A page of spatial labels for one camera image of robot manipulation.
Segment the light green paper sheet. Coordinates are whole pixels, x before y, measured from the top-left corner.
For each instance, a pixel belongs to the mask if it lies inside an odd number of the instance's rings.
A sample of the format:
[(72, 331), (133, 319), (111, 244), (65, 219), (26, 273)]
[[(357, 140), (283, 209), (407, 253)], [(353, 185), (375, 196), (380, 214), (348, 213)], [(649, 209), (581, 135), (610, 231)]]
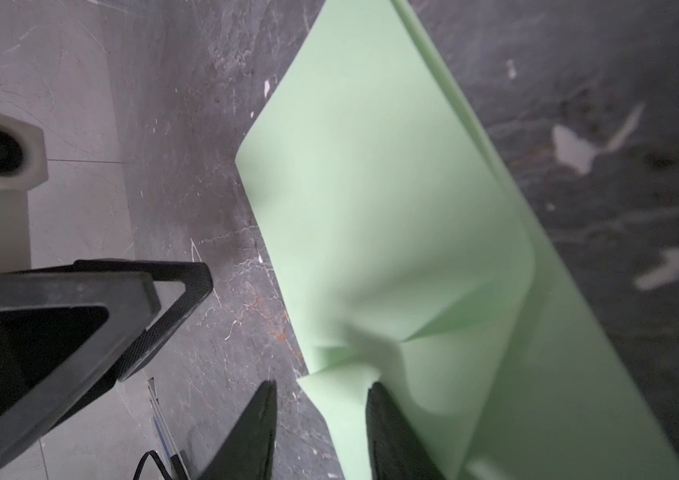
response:
[(345, 478), (381, 382), (445, 478), (679, 479), (407, 2), (325, 2), (235, 161)]

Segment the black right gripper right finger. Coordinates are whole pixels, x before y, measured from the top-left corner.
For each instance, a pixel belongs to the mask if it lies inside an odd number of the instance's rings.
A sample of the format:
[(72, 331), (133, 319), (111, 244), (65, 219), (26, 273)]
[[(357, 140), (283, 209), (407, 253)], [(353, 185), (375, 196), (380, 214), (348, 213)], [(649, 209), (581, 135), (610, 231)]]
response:
[(367, 393), (365, 418), (374, 480), (445, 479), (381, 382)]

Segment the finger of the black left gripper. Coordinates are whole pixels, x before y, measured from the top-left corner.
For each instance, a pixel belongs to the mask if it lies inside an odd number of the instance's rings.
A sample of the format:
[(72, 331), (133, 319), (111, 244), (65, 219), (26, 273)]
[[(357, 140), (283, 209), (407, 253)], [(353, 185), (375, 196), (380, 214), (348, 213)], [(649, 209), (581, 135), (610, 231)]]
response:
[(159, 309), (146, 273), (0, 274), (0, 468), (63, 418)]
[(22, 429), (52, 429), (139, 372), (212, 291), (201, 262), (77, 260), (18, 272), (29, 307), (15, 329), (35, 384), (14, 406)]

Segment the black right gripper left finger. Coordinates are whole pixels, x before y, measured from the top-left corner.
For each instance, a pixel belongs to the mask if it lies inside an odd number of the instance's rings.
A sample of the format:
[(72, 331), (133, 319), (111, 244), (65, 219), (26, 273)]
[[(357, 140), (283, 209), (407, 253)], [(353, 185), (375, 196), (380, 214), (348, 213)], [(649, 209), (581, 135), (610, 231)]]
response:
[(199, 479), (269, 480), (277, 426), (277, 388), (263, 381)]

